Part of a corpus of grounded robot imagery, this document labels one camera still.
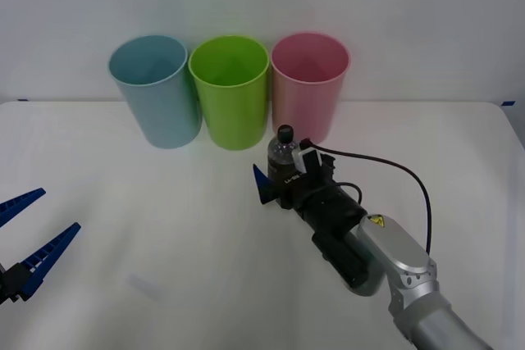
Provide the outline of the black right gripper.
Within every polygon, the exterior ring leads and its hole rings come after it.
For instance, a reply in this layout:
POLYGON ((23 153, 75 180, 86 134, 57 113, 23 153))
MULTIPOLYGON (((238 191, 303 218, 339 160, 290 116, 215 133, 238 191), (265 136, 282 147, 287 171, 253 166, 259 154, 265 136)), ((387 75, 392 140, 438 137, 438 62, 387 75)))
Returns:
POLYGON ((285 210, 297 209, 316 189, 333 181, 335 158, 319 152, 293 152, 292 163, 276 170, 275 181, 253 164, 253 176, 262 205, 277 200, 285 210))

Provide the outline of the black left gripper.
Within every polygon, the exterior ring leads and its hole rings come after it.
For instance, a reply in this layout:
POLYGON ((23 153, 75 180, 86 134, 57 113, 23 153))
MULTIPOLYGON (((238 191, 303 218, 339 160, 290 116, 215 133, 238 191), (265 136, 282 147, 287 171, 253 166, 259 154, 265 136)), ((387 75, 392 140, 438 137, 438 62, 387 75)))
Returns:
MULTIPOLYGON (((43 188, 39 188, 1 202, 0 225, 8 223, 45 193, 43 188)), ((80 229, 79 223, 73 223, 25 260, 16 263, 11 270, 0 265, 1 303, 6 300, 15 302, 19 298, 27 301, 31 298, 80 229)))

